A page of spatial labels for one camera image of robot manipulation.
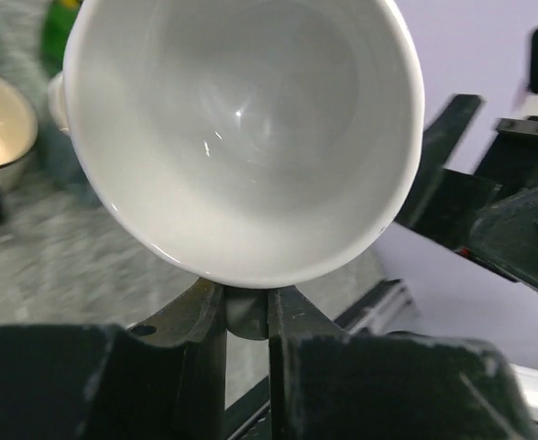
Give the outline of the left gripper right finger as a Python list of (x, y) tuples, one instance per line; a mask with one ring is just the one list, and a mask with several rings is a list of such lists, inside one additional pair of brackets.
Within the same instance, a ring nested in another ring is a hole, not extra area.
[(356, 345), (297, 288), (268, 295), (269, 386), (274, 439), (356, 434)]

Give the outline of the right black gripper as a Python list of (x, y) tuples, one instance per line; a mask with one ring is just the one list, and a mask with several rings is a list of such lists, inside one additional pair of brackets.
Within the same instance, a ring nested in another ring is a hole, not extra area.
[(445, 163), (483, 99), (454, 94), (423, 132), (412, 188), (395, 222), (538, 292), (538, 116), (502, 118), (474, 174)]

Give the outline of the light blue mug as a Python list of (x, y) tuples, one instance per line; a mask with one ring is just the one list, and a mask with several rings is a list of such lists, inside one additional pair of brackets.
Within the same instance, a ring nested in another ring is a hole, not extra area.
[(264, 293), (352, 261), (419, 168), (423, 75), (393, 1), (84, 1), (51, 93), (91, 187), (136, 240)]

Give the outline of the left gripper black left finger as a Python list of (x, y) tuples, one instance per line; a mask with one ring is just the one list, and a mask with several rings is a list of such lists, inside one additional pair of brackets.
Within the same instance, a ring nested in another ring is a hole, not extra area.
[(157, 350), (170, 365), (170, 433), (181, 439), (221, 439), (225, 413), (226, 324), (222, 287), (199, 279), (129, 332)]

